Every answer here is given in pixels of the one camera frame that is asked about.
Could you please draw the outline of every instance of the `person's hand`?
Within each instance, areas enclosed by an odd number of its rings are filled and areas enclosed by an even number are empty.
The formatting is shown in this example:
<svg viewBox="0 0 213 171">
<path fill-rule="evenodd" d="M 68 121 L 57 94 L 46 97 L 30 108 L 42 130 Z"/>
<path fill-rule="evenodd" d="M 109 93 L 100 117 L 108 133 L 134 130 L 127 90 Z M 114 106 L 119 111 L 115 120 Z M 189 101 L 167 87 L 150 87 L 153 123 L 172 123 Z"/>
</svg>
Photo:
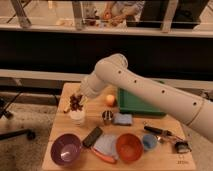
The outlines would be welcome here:
<svg viewBox="0 0 213 171">
<path fill-rule="evenodd" d="M 121 14 L 121 15 L 118 15 L 116 17 L 113 17 L 111 20 L 110 20 L 110 24 L 112 26 L 117 26 L 118 24 L 122 23 L 124 20 L 126 19 L 126 16 Z"/>
<path fill-rule="evenodd" d="M 109 20 L 112 18 L 112 13 L 111 13 L 111 10 L 109 9 L 106 9 L 103 13 L 103 19 L 104 20 Z"/>
</svg>

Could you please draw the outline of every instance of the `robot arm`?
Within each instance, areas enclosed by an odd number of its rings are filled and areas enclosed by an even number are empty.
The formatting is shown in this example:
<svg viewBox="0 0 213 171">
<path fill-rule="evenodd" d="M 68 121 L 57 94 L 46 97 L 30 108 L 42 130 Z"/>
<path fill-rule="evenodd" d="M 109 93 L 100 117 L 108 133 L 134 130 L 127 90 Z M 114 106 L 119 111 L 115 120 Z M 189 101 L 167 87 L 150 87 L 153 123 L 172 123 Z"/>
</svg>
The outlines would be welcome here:
<svg viewBox="0 0 213 171">
<path fill-rule="evenodd" d="M 127 69 L 127 65 L 121 54 L 103 58 L 82 80 L 80 91 L 88 98 L 95 98 L 108 83 L 115 85 L 170 114 L 213 142 L 211 101 L 136 75 Z"/>
</svg>

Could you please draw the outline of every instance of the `green container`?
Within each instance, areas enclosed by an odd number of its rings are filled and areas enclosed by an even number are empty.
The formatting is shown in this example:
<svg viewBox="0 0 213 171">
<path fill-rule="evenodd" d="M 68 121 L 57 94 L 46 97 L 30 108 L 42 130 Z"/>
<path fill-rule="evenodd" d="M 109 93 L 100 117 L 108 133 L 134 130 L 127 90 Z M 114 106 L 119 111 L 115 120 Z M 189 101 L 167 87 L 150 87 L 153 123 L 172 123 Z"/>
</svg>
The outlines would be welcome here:
<svg viewBox="0 0 213 171">
<path fill-rule="evenodd" d="M 166 114 L 126 90 L 118 89 L 118 107 L 120 113 L 165 116 Z"/>
</svg>

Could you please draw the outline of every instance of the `orange bowl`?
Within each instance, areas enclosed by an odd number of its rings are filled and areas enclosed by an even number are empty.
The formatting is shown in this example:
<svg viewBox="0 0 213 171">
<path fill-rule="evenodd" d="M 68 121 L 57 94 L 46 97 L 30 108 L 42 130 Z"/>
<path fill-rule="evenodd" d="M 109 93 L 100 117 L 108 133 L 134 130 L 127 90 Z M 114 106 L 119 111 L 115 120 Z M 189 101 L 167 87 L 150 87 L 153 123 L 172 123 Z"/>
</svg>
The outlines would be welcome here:
<svg viewBox="0 0 213 171">
<path fill-rule="evenodd" d="M 116 141 L 116 150 L 119 157 L 126 163 L 138 160 L 143 153 L 140 139 L 130 133 L 122 134 Z"/>
</svg>

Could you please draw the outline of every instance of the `blue cup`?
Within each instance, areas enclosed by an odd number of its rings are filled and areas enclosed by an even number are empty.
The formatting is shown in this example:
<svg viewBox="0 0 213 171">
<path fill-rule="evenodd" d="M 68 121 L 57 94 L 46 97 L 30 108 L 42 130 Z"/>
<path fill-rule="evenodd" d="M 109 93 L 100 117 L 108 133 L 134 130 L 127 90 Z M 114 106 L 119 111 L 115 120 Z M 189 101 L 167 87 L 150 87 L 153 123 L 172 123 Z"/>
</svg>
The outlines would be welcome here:
<svg viewBox="0 0 213 171">
<path fill-rule="evenodd" d="M 157 137 L 152 134 L 145 134 L 142 138 L 142 144 L 145 151 L 149 151 L 157 146 Z"/>
</svg>

